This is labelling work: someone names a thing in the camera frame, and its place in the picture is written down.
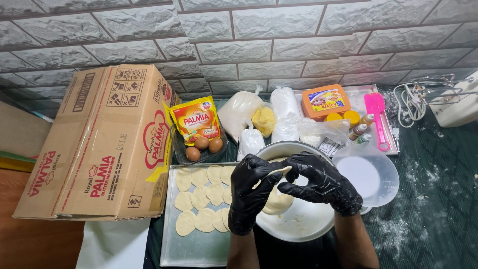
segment orange plastic container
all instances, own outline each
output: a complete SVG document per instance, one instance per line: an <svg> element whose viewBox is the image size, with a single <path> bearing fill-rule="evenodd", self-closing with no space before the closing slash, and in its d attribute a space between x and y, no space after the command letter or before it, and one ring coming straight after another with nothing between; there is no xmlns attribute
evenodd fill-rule
<svg viewBox="0 0 478 269"><path fill-rule="evenodd" d="M302 108L306 117L322 121L330 113L350 110L350 102L342 86L334 84L304 91Z"/></svg>

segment gloved hand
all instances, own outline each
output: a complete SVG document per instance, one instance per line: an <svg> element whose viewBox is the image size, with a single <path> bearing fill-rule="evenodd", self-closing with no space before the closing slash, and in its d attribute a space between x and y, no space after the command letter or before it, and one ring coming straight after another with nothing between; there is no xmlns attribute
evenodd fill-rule
<svg viewBox="0 0 478 269"><path fill-rule="evenodd" d="M242 236L250 233L269 193L281 180L282 172L266 176L282 168L284 166L280 162L269 163L253 154L247 154L236 166L231 174L232 203L228 215L229 230L233 234ZM252 189L259 180L259 186Z"/></svg>
<svg viewBox="0 0 478 269"><path fill-rule="evenodd" d="M322 156L308 153L294 154L282 161L284 166L292 166L277 189L296 198L313 203L329 203L341 216L354 216L362 207L362 196L347 178ZM299 174L309 179L306 186L291 184Z"/></svg>

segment green tablecloth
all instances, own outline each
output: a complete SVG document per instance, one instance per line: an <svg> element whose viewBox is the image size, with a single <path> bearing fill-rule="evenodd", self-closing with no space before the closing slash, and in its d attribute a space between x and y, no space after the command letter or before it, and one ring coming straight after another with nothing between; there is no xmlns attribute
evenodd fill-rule
<svg viewBox="0 0 478 269"><path fill-rule="evenodd" d="M395 100L384 95L396 126ZM478 268L478 123L442 128L428 110L411 128L400 127L400 150L390 158L400 175L397 196L363 216L381 267ZM221 160L213 162L234 161L236 154L229 143ZM153 219L145 268L159 268L162 231L162 219ZM334 255L333 230L306 243L284 242L258 227L254 231L263 268L283 268L293 260L321 268L322 259Z"/></svg>

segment wall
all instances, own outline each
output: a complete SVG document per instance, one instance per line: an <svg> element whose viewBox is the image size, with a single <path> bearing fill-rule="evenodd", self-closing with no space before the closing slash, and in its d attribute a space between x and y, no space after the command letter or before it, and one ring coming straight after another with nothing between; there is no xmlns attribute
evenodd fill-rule
<svg viewBox="0 0 478 269"><path fill-rule="evenodd" d="M478 0L0 1L0 99L54 117L76 70L153 63L183 99L478 70Z"/></svg>

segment white paper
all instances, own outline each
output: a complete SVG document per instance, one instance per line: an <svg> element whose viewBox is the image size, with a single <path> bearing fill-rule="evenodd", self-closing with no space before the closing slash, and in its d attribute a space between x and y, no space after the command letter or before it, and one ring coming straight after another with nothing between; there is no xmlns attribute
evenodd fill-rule
<svg viewBox="0 0 478 269"><path fill-rule="evenodd" d="M150 221L87 221L76 268L143 268Z"/></svg>

